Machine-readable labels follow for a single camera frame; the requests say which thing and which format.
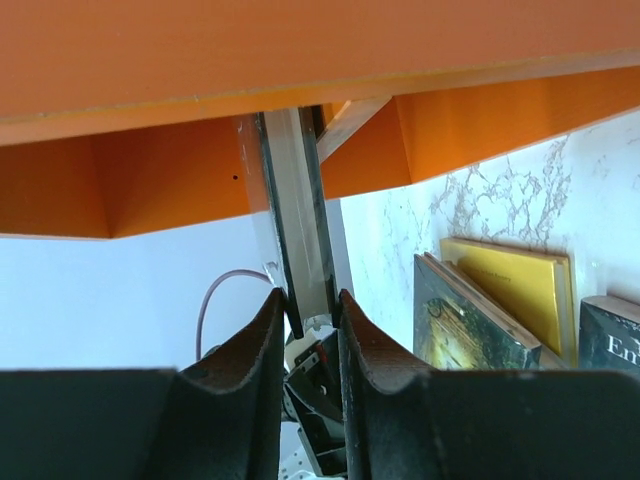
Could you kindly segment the green Alice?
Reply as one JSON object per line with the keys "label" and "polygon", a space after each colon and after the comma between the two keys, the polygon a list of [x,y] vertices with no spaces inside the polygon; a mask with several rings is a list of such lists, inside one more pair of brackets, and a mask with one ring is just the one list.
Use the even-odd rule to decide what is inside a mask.
{"label": "green Alice", "polygon": [[414,256],[413,353],[440,370],[559,370],[569,365],[466,274]]}

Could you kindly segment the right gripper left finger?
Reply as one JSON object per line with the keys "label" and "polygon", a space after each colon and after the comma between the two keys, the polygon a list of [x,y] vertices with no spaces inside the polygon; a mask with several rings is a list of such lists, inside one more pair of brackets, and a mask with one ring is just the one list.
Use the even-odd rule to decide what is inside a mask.
{"label": "right gripper left finger", "polygon": [[273,479],[285,298],[212,354],[172,369],[1,375],[5,479]]}

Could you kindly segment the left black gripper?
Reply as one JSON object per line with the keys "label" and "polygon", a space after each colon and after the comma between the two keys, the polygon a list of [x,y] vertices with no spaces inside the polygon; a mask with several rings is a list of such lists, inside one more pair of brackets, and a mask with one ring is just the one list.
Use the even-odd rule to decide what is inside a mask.
{"label": "left black gripper", "polygon": [[284,362],[281,420],[297,425],[315,475],[346,478],[337,331],[309,330],[300,340],[288,338]]}

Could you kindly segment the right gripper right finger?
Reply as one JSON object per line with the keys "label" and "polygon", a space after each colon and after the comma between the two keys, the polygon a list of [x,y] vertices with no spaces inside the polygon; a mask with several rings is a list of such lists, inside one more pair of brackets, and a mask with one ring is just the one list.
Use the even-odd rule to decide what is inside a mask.
{"label": "right gripper right finger", "polygon": [[339,296],[351,479],[635,479],[639,382],[616,371],[440,371]]}

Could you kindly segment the black hardcover book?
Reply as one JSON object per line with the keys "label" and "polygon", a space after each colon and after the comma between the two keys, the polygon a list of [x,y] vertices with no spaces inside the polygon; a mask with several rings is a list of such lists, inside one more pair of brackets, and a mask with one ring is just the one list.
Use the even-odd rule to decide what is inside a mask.
{"label": "black hardcover book", "polygon": [[285,293],[296,339],[333,324],[337,308],[321,165],[388,101],[348,101],[331,120],[319,106],[234,119],[263,267]]}

